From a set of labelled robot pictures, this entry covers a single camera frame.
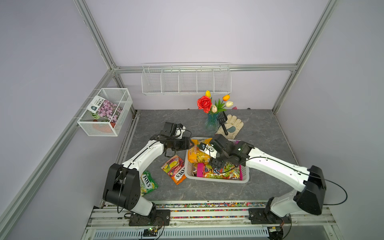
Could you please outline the pink fruit ball candy bag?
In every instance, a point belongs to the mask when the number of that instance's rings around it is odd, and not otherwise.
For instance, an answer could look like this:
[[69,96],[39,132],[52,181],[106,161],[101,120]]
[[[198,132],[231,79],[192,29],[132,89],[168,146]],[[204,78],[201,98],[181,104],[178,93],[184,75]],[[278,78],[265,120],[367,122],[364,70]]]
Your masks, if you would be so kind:
[[214,169],[210,164],[197,163],[193,165],[192,176],[207,179],[234,180],[243,179],[241,167],[226,163],[223,169]]

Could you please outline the orange Fox's candy bag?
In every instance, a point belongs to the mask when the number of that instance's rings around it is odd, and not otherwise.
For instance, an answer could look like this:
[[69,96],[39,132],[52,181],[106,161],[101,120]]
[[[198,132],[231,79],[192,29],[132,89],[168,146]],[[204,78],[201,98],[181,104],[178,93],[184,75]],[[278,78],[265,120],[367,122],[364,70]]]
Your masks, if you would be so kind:
[[173,156],[166,163],[164,163],[162,170],[174,181],[176,185],[179,185],[186,179],[185,161],[178,155]]

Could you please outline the yellow orange candy bag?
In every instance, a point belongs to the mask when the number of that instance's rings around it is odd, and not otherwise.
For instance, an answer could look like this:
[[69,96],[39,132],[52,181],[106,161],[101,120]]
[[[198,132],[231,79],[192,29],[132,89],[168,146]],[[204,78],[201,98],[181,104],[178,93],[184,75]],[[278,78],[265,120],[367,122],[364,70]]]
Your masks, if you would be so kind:
[[191,140],[194,143],[194,146],[188,150],[188,161],[192,164],[207,164],[210,161],[210,156],[202,152],[198,145],[201,143],[209,144],[212,138],[192,138]]

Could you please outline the white plastic perforated basket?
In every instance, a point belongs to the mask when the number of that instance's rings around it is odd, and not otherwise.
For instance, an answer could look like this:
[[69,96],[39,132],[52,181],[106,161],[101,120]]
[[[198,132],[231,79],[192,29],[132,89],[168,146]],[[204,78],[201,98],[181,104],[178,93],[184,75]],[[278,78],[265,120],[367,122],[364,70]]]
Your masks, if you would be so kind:
[[185,176],[189,179],[223,182],[223,183],[247,183],[250,178],[249,167],[235,167],[232,163],[226,163],[224,168],[216,170],[210,161],[217,156],[210,141],[211,138],[192,138],[194,146],[186,153]]

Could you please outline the green Fox's candy bag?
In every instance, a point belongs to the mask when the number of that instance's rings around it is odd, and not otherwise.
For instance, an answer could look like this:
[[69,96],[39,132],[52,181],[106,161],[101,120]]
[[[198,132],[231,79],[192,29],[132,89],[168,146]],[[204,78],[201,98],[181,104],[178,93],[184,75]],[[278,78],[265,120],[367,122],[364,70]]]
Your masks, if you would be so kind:
[[141,195],[144,196],[158,188],[158,184],[153,179],[149,171],[144,171],[140,177]]

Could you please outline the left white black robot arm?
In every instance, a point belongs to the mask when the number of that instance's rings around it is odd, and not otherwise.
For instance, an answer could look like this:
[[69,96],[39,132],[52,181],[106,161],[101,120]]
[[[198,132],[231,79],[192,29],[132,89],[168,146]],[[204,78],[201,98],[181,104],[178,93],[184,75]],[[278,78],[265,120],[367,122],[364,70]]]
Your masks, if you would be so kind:
[[184,135],[185,131],[186,127],[182,124],[166,122],[163,130],[153,135],[132,158],[120,165],[111,165],[103,200],[137,215],[154,218],[156,205],[141,196],[140,177],[147,167],[168,149],[176,153],[191,148],[191,138]]

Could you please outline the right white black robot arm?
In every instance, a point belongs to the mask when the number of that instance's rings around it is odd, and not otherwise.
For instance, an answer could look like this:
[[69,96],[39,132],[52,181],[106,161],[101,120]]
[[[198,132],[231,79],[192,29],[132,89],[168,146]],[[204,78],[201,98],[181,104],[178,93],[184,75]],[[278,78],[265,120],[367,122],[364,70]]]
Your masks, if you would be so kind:
[[293,188],[287,194],[268,200],[261,214],[267,222],[298,211],[315,216],[322,214],[327,186],[320,168],[290,164],[249,143],[235,143],[223,135],[215,135],[208,144],[200,144],[199,150],[209,155],[210,165],[214,170],[222,170],[226,163],[231,163],[236,167],[244,166],[262,171]]

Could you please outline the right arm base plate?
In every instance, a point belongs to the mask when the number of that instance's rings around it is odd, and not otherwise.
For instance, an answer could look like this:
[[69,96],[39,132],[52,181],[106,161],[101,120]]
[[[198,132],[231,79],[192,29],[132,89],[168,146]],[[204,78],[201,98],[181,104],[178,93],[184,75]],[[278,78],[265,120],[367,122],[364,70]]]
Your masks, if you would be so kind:
[[292,222],[291,217],[284,216],[278,217],[271,211],[267,212],[266,209],[251,208],[249,209],[249,220],[252,225],[283,225]]

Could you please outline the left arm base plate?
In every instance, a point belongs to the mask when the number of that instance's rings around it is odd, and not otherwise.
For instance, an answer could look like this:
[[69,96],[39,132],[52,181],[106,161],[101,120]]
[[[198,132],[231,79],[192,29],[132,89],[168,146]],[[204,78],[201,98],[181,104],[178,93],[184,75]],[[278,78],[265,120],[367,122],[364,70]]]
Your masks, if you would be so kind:
[[170,224],[170,210],[154,210],[148,216],[137,213],[131,214],[129,217],[130,227],[146,227],[146,226],[168,226]]

